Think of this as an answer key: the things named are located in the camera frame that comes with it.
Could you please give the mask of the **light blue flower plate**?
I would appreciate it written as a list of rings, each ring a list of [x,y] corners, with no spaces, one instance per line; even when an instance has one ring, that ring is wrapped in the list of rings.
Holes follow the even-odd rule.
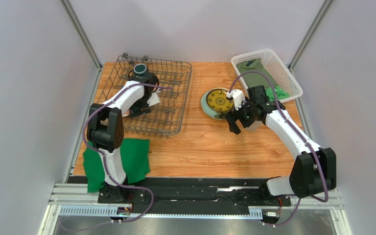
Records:
[[[226,113],[219,113],[219,112],[216,112],[214,110],[212,110],[206,103],[206,95],[207,93],[209,92],[210,90],[208,90],[207,92],[204,93],[204,95],[202,96],[201,98],[201,107],[203,109],[203,111],[206,113],[206,115],[208,115],[209,117],[215,119],[215,120],[224,120],[225,117],[224,115]]]

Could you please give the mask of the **yellow patterned plate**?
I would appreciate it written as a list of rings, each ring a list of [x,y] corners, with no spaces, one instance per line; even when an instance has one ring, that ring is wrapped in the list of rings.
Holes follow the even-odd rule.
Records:
[[[234,107],[232,100],[227,99],[228,90],[224,88],[216,88],[210,90],[206,95],[207,105],[214,111],[226,113]]]

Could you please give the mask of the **dark green mug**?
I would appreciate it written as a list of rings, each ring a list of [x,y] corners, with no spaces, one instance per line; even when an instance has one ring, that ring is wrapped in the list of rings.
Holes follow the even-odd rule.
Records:
[[[145,73],[149,72],[148,66],[143,63],[138,63],[133,66],[131,71],[128,73],[128,77],[131,76],[144,76]]]

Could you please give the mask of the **red white patterned bowl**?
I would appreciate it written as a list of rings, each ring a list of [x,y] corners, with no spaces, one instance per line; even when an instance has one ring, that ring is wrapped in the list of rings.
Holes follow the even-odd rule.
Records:
[[[130,110],[127,110],[122,116],[123,117],[127,117],[131,114]]]

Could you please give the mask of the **beige cup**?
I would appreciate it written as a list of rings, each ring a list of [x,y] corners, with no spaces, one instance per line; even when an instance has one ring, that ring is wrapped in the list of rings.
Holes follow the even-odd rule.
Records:
[[[246,127],[245,130],[248,132],[256,131],[262,125],[261,121],[254,121],[249,127]]]

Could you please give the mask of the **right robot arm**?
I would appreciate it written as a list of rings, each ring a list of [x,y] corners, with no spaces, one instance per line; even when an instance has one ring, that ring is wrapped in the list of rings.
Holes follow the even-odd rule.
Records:
[[[310,139],[292,120],[288,111],[277,99],[271,101],[264,86],[248,89],[249,97],[241,90],[226,93],[226,99],[234,107],[225,114],[229,129],[235,134],[249,129],[260,121],[270,128],[283,142],[294,159],[290,175],[270,178],[264,183],[269,196],[292,195],[299,198],[324,193],[322,202],[328,200],[328,192],[336,188],[336,154],[331,148],[322,148]]]

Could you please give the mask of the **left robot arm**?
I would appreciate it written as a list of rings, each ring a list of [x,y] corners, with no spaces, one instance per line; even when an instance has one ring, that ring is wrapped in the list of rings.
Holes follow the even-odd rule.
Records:
[[[83,166],[88,192],[98,192],[102,200],[130,202],[137,183],[150,171],[149,140],[125,138],[123,117],[140,116],[158,104],[162,89],[150,72],[130,76],[116,95],[90,106],[85,122]]]

